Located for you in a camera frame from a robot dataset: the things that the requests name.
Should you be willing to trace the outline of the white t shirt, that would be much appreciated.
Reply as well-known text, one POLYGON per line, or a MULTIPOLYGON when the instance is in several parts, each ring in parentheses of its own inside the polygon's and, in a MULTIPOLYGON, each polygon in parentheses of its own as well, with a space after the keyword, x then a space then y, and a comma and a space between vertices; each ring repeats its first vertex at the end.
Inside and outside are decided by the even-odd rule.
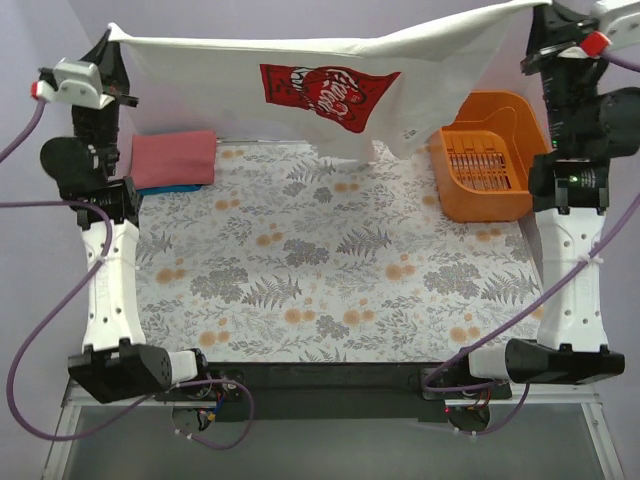
POLYGON ((147 78, 198 113, 288 127, 322 156, 363 159, 375 142, 411 156, 451 124, 530 1, 449 15, 378 38, 227 40, 132 36, 147 78))

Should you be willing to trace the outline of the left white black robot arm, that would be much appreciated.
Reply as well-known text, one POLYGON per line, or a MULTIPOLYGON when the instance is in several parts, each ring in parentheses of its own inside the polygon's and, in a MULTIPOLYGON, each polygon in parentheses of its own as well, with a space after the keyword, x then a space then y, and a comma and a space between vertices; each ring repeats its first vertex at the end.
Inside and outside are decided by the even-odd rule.
POLYGON ((40 150, 45 173, 76 213, 89 272, 88 314, 70 377, 106 404, 202 380, 197 349, 169 352, 147 343, 136 297, 135 257, 141 198, 129 177, 116 178, 119 114, 135 107, 120 46, 109 32, 79 60, 40 71, 36 93, 71 107, 73 132, 40 150))

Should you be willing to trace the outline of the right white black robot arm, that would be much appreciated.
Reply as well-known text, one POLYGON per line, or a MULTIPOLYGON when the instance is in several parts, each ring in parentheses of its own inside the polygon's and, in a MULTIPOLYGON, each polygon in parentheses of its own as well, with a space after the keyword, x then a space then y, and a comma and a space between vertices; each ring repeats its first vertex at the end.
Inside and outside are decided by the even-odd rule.
POLYGON ((614 52, 639 41, 635 1, 599 1, 582 15, 559 3, 538 6, 521 69, 541 77, 552 149, 529 172, 542 244, 544 317, 535 339, 478 342, 463 366, 478 379, 521 384, 589 384, 620 375, 623 355, 603 327, 601 249, 611 161, 639 149, 639 91, 598 89, 614 52))

